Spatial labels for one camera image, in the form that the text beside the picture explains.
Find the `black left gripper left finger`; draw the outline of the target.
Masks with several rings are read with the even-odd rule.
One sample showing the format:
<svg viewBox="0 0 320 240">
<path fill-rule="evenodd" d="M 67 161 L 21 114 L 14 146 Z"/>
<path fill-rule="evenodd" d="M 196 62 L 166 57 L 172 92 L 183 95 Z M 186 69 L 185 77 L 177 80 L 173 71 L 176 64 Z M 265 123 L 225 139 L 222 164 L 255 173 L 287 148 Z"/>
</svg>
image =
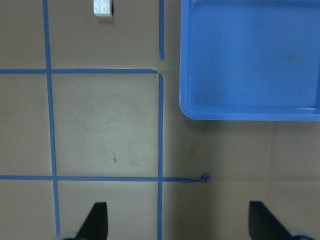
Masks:
<svg viewBox="0 0 320 240">
<path fill-rule="evenodd" d="M 79 229 L 77 240 L 106 240 L 108 237 L 108 209 L 106 202 L 96 202 Z"/>
</svg>

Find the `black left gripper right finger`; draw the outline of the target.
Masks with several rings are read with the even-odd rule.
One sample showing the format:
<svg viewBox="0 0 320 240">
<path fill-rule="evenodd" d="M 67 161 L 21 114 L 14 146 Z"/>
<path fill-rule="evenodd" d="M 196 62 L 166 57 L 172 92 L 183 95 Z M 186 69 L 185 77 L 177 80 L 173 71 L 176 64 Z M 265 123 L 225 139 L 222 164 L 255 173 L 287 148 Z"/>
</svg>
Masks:
<svg viewBox="0 0 320 240">
<path fill-rule="evenodd" d="M 252 240 L 291 240 L 288 230 L 261 201 L 250 201 L 248 232 Z"/>
</svg>

